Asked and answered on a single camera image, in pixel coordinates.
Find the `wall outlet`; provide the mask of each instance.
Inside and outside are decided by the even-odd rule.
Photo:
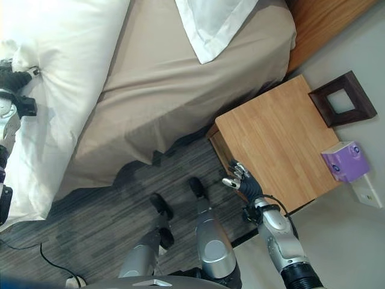
[[[373,188],[372,182],[367,174],[352,182],[351,185],[361,203],[375,208],[383,207],[383,204],[381,203],[381,200]]]

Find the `wooden headboard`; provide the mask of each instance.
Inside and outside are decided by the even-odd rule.
[[[297,27],[288,73],[339,34],[378,0],[286,0]]]

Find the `gray carpet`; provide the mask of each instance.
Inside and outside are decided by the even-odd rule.
[[[87,282],[115,278],[128,250],[149,229],[156,216],[148,196],[158,192],[173,207],[170,222],[176,243],[160,256],[162,273],[198,266],[195,197],[187,180],[197,176],[230,240],[253,229],[242,221],[242,201],[221,183],[225,172],[204,138],[179,145],[166,155],[156,154],[155,165],[126,165],[112,187],[79,189],[53,204],[47,220],[24,222],[0,233],[14,246],[43,242],[47,258],[83,276]],[[63,284],[68,274],[47,264],[39,248],[16,251],[0,245],[4,275]]]

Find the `tissue box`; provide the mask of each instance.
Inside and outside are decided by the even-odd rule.
[[[321,155],[340,182],[353,182],[370,171],[360,146],[354,141],[341,141]]]

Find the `robot finger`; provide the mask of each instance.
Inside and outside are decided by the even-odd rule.
[[[241,186],[241,182],[238,179],[223,178],[222,183],[228,187],[235,188],[236,190]]]

